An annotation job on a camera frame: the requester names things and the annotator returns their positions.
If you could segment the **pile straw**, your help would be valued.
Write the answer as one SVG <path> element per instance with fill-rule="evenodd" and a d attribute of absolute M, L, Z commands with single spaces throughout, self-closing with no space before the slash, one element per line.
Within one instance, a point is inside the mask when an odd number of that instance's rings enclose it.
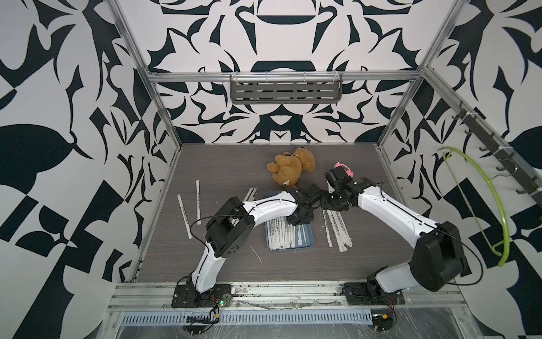
<path fill-rule="evenodd" d="M 333 229 L 340 253 L 348 251 L 353 243 L 341 213 L 331 210 L 324 210 L 324 213 Z"/>
<path fill-rule="evenodd" d="M 201 225 L 201 207 L 200 207 L 200 180 L 196 180 L 196 212 L 197 212 L 197 225 Z"/>

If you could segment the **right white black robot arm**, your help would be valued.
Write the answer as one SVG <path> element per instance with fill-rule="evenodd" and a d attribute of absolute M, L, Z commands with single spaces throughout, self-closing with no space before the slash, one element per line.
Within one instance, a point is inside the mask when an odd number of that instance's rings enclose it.
<path fill-rule="evenodd" d="M 437 223 L 414 212 L 378 184 L 365 177 L 354 179 L 344 168 L 326 172 L 325 178 L 334 191 L 323 194 L 324 209 L 365 210 L 414 249 L 410 261 L 382 268 L 367 278 L 373 292 L 391 294 L 418 286 L 437 292 L 468 268 L 459 230 L 452 223 Z"/>

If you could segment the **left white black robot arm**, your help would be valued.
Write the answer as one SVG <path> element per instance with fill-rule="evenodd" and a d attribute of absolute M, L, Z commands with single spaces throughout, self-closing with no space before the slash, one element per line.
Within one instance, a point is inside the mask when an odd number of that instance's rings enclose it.
<path fill-rule="evenodd" d="M 292 225 L 308 224 L 322 197 L 322 189 L 312 184 L 306 190 L 290 187 L 257 201 L 228 199 L 207 222 L 204 252 L 190 278 L 195 291 L 202 295 L 214 288 L 226 259 L 244 246 L 255 227 L 282 217 Z"/>

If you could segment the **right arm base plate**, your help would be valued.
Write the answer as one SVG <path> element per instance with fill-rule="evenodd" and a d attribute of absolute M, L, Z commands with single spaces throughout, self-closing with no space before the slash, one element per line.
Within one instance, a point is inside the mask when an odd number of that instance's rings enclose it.
<path fill-rule="evenodd" d="M 380 289 L 375 282 L 346 282 L 342 287 L 348 305 L 404 305 L 405 298 L 399 292 L 387 293 Z"/>

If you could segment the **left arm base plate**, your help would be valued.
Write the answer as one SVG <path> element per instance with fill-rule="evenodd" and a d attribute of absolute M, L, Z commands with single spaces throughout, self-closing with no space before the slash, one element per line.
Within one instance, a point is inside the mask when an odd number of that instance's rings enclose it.
<path fill-rule="evenodd" d="M 193 283 L 177 285 L 174 289 L 171 306 L 174 309 L 212 307 L 231 297 L 230 284 L 215 285 L 207 292 L 198 292 Z"/>

